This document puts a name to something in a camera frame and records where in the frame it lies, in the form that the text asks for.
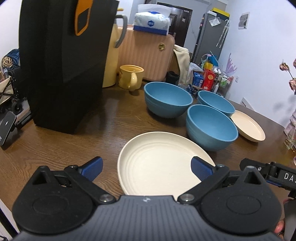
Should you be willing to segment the right hand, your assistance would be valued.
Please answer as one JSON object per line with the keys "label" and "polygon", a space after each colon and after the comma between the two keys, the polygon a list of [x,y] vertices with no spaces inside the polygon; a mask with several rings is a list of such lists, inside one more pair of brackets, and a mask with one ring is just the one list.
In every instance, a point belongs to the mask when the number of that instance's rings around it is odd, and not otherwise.
{"label": "right hand", "polygon": [[280,220],[274,230],[274,233],[284,240],[284,233],[285,233],[285,220]]}

